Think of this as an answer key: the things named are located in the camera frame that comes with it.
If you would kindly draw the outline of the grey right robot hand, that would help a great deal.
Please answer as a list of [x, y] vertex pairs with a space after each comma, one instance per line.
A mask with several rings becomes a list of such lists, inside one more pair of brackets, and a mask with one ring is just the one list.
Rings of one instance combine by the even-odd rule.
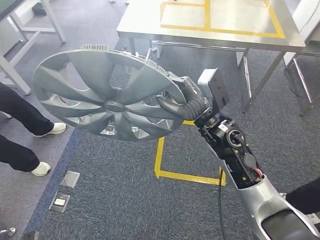
[[186, 104], [171, 102], [162, 95], [157, 95], [155, 98], [162, 109], [186, 121], [195, 120], [208, 108], [201, 90], [191, 78], [183, 77], [180, 90], [185, 97]]

